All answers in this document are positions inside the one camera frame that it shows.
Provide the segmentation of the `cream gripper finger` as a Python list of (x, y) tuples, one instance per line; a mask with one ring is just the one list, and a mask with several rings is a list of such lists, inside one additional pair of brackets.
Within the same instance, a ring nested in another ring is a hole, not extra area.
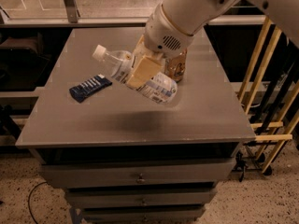
[(140, 60), (144, 55), (146, 54), (146, 48), (144, 46), (144, 36), (140, 36), (135, 49), (133, 51), (133, 55), (135, 56), (135, 59), (138, 61)]
[(134, 68), (130, 71), (126, 85), (131, 89), (138, 89), (162, 70), (162, 53), (144, 55), (136, 60), (134, 55), (126, 55), (125, 59), (132, 62)]

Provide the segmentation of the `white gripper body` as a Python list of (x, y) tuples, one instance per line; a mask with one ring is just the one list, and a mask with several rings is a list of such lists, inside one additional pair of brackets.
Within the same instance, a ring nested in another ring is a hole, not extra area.
[(145, 47), (162, 53), (165, 57), (179, 56), (193, 40), (193, 35), (185, 35), (167, 18), (162, 4), (155, 8), (147, 21), (144, 33)]

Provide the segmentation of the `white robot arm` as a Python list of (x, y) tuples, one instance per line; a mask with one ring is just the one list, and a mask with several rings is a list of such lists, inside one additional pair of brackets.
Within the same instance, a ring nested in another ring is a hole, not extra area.
[[(150, 15), (134, 50), (136, 64), (126, 84), (137, 89), (162, 70), (161, 59), (186, 49), (196, 33), (239, 0), (163, 0)], [(247, 0), (299, 47), (299, 0)]]

